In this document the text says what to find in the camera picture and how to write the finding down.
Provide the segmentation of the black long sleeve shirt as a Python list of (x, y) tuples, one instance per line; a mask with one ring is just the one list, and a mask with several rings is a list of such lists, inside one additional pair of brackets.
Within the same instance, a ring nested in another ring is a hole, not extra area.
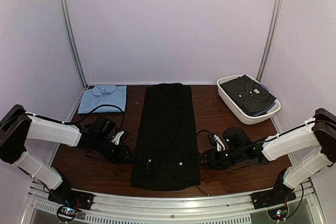
[(201, 183), (190, 86), (162, 83), (145, 92), (131, 186), (176, 191)]

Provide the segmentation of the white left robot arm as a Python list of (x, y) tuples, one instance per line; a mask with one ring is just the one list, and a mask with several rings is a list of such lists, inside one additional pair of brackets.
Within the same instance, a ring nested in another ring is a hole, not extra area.
[(92, 123), (65, 122), (28, 112), (20, 104), (14, 105), (1, 119), (1, 160), (14, 165), (39, 181), (64, 205), (71, 205), (76, 197), (61, 172), (40, 157), (37, 147), (66, 145), (85, 152), (95, 151), (113, 164), (130, 164), (132, 153), (125, 143), (127, 131), (103, 115)]

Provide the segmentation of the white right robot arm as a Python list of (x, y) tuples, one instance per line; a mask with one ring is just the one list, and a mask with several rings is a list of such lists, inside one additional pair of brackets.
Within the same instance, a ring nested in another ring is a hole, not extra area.
[(249, 166), (266, 165), (282, 156), (310, 147), (300, 161), (279, 174), (278, 185), (269, 192), (272, 203), (279, 204), (299, 184), (335, 163), (335, 115), (324, 108), (315, 111), (304, 123), (253, 142), (241, 127), (230, 127), (222, 137), (210, 133), (212, 145), (199, 157), (203, 167), (224, 170), (245, 162)]

